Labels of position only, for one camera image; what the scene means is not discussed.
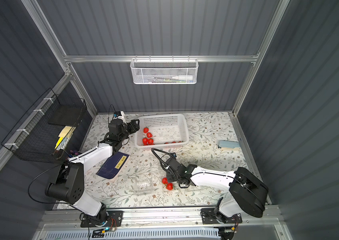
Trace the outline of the white plastic perforated basket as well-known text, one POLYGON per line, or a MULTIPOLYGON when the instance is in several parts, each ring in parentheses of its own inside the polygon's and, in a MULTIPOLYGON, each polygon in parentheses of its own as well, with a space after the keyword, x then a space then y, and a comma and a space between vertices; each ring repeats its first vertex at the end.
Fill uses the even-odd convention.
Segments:
POLYGON ((140 130, 134 134, 135 147, 142 150, 181 148, 189 143, 188 126, 183 114, 151 115, 139 117, 140 130), (143 132, 149 128, 152 138, 143 132), (144 145, 142 139, 153 139, 153 145, 144 145))

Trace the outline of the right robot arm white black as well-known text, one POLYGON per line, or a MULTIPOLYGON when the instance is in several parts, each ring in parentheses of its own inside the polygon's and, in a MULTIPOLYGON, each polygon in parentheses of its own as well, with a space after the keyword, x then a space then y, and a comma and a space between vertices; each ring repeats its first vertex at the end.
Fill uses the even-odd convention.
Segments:
POLYGON ((181 188, 211 187, 227 191, 214 210, 220 222, 241 213, 262 218, 269 189, 248 169, 239 167, 236 171, 215 171, 197 165, 185 166, 175 157, 161 160, 160 165, 168 182, 176 182, 181 188))

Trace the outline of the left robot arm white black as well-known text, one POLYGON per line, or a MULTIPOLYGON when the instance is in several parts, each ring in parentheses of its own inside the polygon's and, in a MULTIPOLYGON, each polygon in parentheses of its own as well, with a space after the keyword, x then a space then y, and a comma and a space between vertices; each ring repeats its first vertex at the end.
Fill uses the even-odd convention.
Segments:
POLYGON ((108 161, 121 149, 123 142, 140 129, 140 120, 127 123, 123 117, 111 120, 103 141, 51 172, 45 195, 63 201, 84 214, 105 220, 106 207, 84 187, 85 174, 101 161, 108 161))

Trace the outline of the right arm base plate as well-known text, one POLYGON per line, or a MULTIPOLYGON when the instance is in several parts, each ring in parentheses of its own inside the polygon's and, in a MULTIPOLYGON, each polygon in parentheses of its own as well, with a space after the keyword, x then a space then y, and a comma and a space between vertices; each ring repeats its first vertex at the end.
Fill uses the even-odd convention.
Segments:
POLYGON ((220 213, 216 208, 202 208, 200 216, 204 225, 213 224, 231 224, 238 225, 242 223, 240 214, 233 215, 232 217, 226 217, 220 213))

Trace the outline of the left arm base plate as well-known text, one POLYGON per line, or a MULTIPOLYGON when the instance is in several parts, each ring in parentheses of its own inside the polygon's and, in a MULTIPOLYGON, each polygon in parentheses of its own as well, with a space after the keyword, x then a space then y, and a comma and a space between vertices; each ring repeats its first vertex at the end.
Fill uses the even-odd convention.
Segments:
POLYGON ((81 228, 116 228, 121 226, 123 211, 100 211, 97 216, 81 214, 81 228))

